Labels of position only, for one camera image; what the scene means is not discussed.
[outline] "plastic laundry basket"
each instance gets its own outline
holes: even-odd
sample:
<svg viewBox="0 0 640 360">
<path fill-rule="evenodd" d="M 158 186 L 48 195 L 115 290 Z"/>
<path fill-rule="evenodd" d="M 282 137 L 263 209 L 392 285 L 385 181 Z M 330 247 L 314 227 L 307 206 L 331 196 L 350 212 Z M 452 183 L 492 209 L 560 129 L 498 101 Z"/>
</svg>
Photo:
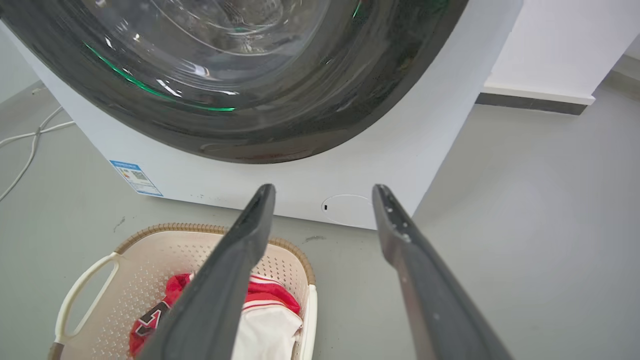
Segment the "plastic laundry basket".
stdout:
<svg viewBox="0 0 640 360">
<path fill-rule="evenodd" d="M 161 224 L 139 231 L 98 260 L 71 287 L 58 313 L 49 359 L 127 359 L 133 322 L 164 297 L 167 280 L 196 272 L 226 229 L 196 224 Z M 107 264 L 114 269 L 71 334 L 65 332 L 71 305 L 88 280 Z M 255 273 L 278 279 L 300 303 L 303 328 L 292 359 L 309 360 L 317 321 L 316 278 L 307 257 L 283 239 L 271 239 Z"/>
</svg>

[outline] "floor stain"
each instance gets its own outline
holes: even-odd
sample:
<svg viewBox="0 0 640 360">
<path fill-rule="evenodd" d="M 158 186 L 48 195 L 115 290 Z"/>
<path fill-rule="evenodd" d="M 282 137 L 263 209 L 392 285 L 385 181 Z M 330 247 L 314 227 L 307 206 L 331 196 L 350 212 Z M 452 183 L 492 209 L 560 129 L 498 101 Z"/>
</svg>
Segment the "floor stain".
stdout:
<svg viewBox="0 0 640 360">
<path fill-rule="evenodd" d="M 305 241 L 303 241 L 302 243 L 308 243 L 310 241 L 317 241 L 317 240 L 326 240 L 326 238 L 320 235 L 311 236 L 309 238 L 306 238 Z"/>
<path fill-rule="evenodd" d="M 122 217 L 122 219 L 120 220 L 120 222 L 118 223 L 118 225 L 116 225 L 116 226 L 113 228 L 113 232 L 114 232 L 114 233 L 116 232 L 116 229 L 118 229 L 118 226 L 120 226 L 120 225 L 122 225 L 122 224 L 124 223 L 124 220 L 125 220 L 125 218 L 124 218 L 124 217 Z"/>
</svg>

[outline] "white cable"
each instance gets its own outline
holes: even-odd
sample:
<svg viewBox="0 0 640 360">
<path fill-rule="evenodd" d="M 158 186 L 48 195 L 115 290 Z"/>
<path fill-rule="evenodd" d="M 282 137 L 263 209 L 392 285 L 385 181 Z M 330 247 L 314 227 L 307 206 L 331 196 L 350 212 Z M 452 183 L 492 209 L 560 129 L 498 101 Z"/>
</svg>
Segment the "white cable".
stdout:
<svg viewBox="0 0 640 360">
<path fill-rule="evenodd" d="M 15 178 L 15 180 L 13 181 L 13 183 L 9 186 L 9 188 L 6 189 L 6 191 L 0 195 L 0 201 L 2 201 L 4 199 L 4 197 L 7 196 L 7 194 L 9 194 L 11 192 L 11 190 L 13 190 L 13 188 L 15 187 L 15 185 L 18 183 L 18 181 L 20 181 L 20 179 L 22 178 L 22 176 L 24 175 L 24 173 L 27 171 L 27 168 L 29 168 L 29 165 L 31 165 L 31 162 L 33 161 L 33 157 L 36 154 L 36 148 L 38 146 L 38 140 L 40 139 L 40 135 L 44 134 L 44 133 L 48 133 L 49 131 L 54 131 L 57 129 L 62 129 L 64 127 L 70 126 L 75 124 L 74 122 L 70 121 L 70 122 L 65 122 L 63 124 L 60 125 L 56 125 L 56 126 L 52 126 L 49 129 L 44 129 L 44 127 L 47 125 L 47 123 L 49 121 L 51 121 L 51 119 L 53 119 L 60 111 L 62 111 L 62 106 L 60 106 L 59 108 L 56 109 L 56 111 L 52 112 L 51 115 L 49 115 L 43 122 L 42 124 L 40 124 L 40 126 L 38 127 L 38 130 L 36 130 L 35 133 L 29 133 L 29 134 L 22 134 L 22 135 L 18 135 L 18 136 L 12 136 L 10 138 L 6 138 L 4 140 L 2 140 L 0 142 L 0 147 L 3 146 L 4 144 L 10 143 L 14 140 L 18 140 L 21 138 L 27 138 L 29 136 L 33 136 L 33 141 L 31 142 L 31 154 L 29 155 L 29 160 L 27 160 L 27 164 L 24 166 L 24 168 L 22 168 L 22 171 L 20 171 L 20 173 L 18 174 L 18 176 Z"/>
</svg>

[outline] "gray floor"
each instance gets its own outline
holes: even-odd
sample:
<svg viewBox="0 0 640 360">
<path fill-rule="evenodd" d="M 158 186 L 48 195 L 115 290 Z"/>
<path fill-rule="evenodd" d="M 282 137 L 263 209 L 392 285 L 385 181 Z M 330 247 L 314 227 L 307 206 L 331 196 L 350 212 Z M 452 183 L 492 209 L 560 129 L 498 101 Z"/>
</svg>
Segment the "gray floor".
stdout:
<svg viewBox="0 0 640 360">
<path fill-rule="evenodd" d="M 595 96 L 581 117 L 476 106 L 415 216 L 518 360 L 640 358 L 640 104 Z M 56 106 L 47 91 L 1 105 L 0 138 Z M 29 146 L 0 149 L 0 189 Z M 0 202 L 0 358 L 43 358 L 67 290 L 130 234 L 237 214 L 137 195 L 78 128 L 43 135 Z M 273 235 L 316 271 L 314 359 L 414 358 L 374 232 L 276 218 Z"/>
</svg>

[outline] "front-loading washing machine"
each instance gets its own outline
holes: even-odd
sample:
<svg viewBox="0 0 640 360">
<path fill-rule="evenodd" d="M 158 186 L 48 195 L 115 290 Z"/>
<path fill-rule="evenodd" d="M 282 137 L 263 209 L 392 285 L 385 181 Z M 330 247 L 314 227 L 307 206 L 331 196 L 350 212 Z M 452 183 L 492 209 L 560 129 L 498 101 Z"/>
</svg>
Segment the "front-loading washing machine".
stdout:
<svg viewBox="0 0 640 360">
<path fill-rule="evenodd" d="M 0 0 L 7 32 L 134 191 L 373 229 L 413 213 L 515 0 Z"/>
</svg>

